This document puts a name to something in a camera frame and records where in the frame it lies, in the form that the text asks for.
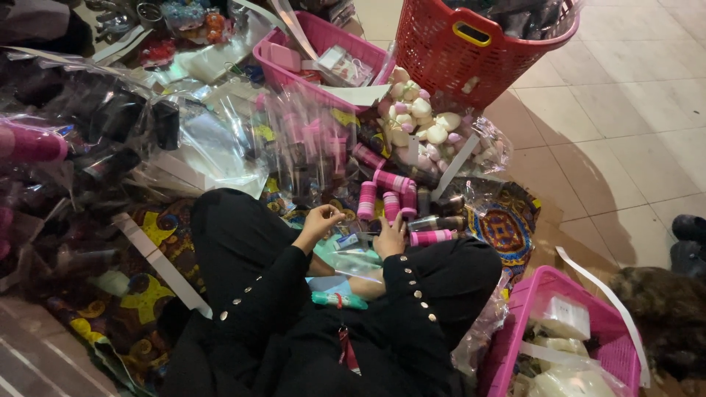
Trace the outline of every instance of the hand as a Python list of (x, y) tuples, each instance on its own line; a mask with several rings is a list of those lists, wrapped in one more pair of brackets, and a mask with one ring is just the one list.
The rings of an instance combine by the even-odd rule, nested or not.
[(316, 243), (328, 234), (328, 230), (345, 218), (344, 213), (330, 204), (312, 208), (304, 221), (304, 229), (292, 245), (309, 255)]
[(387, 219), (380, 217), (382, 230), (380, 236), (373, 238), (373, 249), (384, 261), (390, 255), (403, 254), (405, 252), (405, 232), (407, 223), (402, 221), (402, 213), (398, 213), (392, 227), (388, 226)]

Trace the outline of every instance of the black clothing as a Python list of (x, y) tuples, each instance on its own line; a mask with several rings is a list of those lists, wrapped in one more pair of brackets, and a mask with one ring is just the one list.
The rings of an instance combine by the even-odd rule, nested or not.
[[(475, 239), (438, 243), (387, 258), (385, 295), (367, 310), (339, 310), (311, 301), (311, 257), (291, 246), (299, 231), (250, 196), (203, 194), (191, 232), (214, 319), (190, 319), (165, 397), (449, 396), (449, 352), (502, 267)], [(338, 363), (341, 320), (360, 376)]]

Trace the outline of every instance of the lap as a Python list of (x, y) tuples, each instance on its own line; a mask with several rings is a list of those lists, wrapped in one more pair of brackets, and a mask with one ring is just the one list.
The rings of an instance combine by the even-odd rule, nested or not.
[(199, 197), (191, 210), (196, 259), (214, 312), (249, 286), (299, 235), (264, 203), (233, 189)]

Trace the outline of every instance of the tile floor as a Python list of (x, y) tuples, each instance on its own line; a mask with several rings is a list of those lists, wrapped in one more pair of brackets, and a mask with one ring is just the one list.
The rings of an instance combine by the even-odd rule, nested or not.
[[(485, 115), (512, 176), (564, 210), (561, 229), (620, 266), (669, 267), (675, 215), (706, 215), (706, 0), (585, 0), (577, 35)], [(402, 0), (356, 0), (387, 48)]]

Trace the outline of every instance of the basket handle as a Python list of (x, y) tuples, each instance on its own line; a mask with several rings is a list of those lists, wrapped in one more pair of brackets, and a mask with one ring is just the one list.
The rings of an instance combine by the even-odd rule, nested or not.
[(497, 23), (483, 18), (468, 8), (458, 8), (451, 14), (453, 32), (478, 47), (488, 47), (494, 37), (502, 37), (503, 29)]
[(649, 389), (650, 368), (647, 366), (647, 356), (645, 356), (645, 349), (642, 346), (642, 340), (640, 339), (640, 333), (638, 333), (638, 328), (635, 326), (635, 322), (633, 321), (633, 318), (628, 312), (628, 310), (625, 308), (625, 305), (623, 305), (623, 303), (615, 295), (615, 292), (608, 288), (607, 285), (603, 284), (603, 282), (600, 281), (595, 275), (592, 275), (588, 270), (581, 267), (578, 263), (571, 260), (571, 258), (569, 258), (569, 255), (566, 254), (566, 251), (564, 251), (564, 248), (556, 247), (556, 253), (559, 254), (559, 256), (566, 263), (568, 263), (569, 266), (573, 267), (574, 270), (581, 273), (581, 275), (591, 280), (592, 283), (598, 286), (598, 288), (600, 288), (601, 291), (606, 294), (606, 296), (611, 301), (613, 306), (616, 307), (618, 312), (620, 312), (620, 315), (621, 317), (623, 317), (625, 325), (628, 327), (630, 338), (633, 339), (633, 345), (635, 345), (635, 350), (637, 350), (638, 352), (638, 359), (640, 359), (640, 385), (646, 389)]

